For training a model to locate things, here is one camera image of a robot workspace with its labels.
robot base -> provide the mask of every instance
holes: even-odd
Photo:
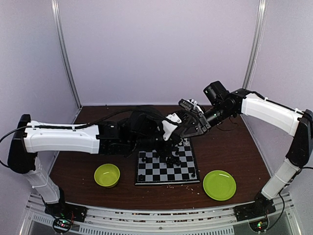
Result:
[[[274,213],[276,212],[276,208],[273,204],[270,204],[266,207],[266,210],[257,211],[256,204],[255,202],[253,202],[234,207],[234,212],[236,219],[239,222],[243,220],[255,219],[257,217],[266,216],[267,214]]]
[[[73,215],[74,215],[73,220],[74,221],[77,221],[77,222],[84,222],[85,221],[85,217],[87,214],[87,208],[86,207],[66,203],[66,208],[70,212],[70,213],[67,213],[66,215],[61,214],[61,213],[52,215],[52,213],[50,213],[48,208],[45,209],[45,213],[50,214],[50,215],[55,216],[55,217],[65,218],[65,219],[68,219],[71,221],[72,220],[72,213],[71,212],[73,212]]]

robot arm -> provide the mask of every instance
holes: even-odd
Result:
[[[238,89],[229,93],[220,82],[211,83],[204,89],[213,108],[204,112],[206,126],[202,122],[196,128],[185,129],[182,134],[188,136],[199,135],[199,129],[207,131],[230,116],[246,115],[270,123],[293,136],[293,142],[286,155],[286,159],[276,173],[255,196],[255,202],[249,205],[235,207],[238,221],[252,219],[275,212],[272,199],[298,174],[299,170],[308,163],[313,150],[313,113],[310,110],[302,112],[298,109],[277,104],[262,97],[256,92]],[[181,106],[186,108],[184,100]]]
[[[27,128],[14,134],[8,166],[25,175],[43,197],[49,213],[58,216],[71,210],[79,217],[80,211],[76,213],[76,208],[68,208],[62,189],[42,168],[36,158],[38,151],[129,155],[134,150],[155,149],[159,154],[170,154],[180,138],[203,135],[226,118],[242,114],[268,122],[294,137],[282,166],[257,193],[255,202],[234,209],[238,221],[265,215],[266,210],[272,212],[272,199],[297,175],[312,153],[313,113],[287,108],[245,89],[230,93],[220,82],[211,83],[204,93],[213,106],[211,109],[204,111],[196,101],[182,99],[179,105],[184,112],[170,114],[166,119],[160,119],[160,114],[151,107],[142,106],[127,119],[86,124],[85,128],[81,125],[39,123],[31,120],[30,115],[23,115],[18,127]],[[174,131],[182,125],[185,128],[179,136]]]

chessboard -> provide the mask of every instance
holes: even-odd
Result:
[[[177,151],[172,152],[172,157],[158,156],[155,150],[140,151],[137,158],[135,185],[200,182],[191,140],[184,138],[176,147]]]

white panel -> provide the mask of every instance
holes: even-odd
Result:
[[[76,106],[72,98],[49,0],[0,1],[0,136],[17,127],[22,114],[33,119],[69,123]],[[6,163],[10,138],[1,143]],[[52,154],[41,160],[47,169]],[[0,165],[0,234],[18,234],[30,184]]]
[[[274,125],[291,136],[294,136],[299,124],[298,119],[302,117],[297,112],[268,102],[266,99],[261,99],[256,94],[246,96],[242,103],[241,112]]]
[[[220,80],[242,86],[258,0],[61,0],[84,105],[177,104]]]
[[[264,38],[251,84],[269,99],[313,110],[313,1],[269,1]],[[260,148],[275,171],[284,159],[292,138],[278,128],[254,118],[247,118]],[[313,166],[312,156],[308,163]],[[292,200],[298,210],[304,233],[313,234],[313,179],[303,170],[290,185]]]
[[[80,124],[50,124],[37,121],[31,121],[29,126],[81,126]],[[40,151],[77,151],[91,154],[99,152],[100,140],[96,138],[99,135],[98,125],[78,130],[72,129],[45,129],[45,128],[27,128],[25,129],[27,137],[24,138],[25,148],[28,153]]]

green bowl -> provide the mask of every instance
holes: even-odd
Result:
[[[236,181],[223,170],[209,172],[203,180],[205,193],[217,201],[226,201],[236,192]]]
[[[94,180],[100,186],[106,188],[114,187],[119,180],[120,171],[113,164],[104,164],[99,166],[94,172]]]

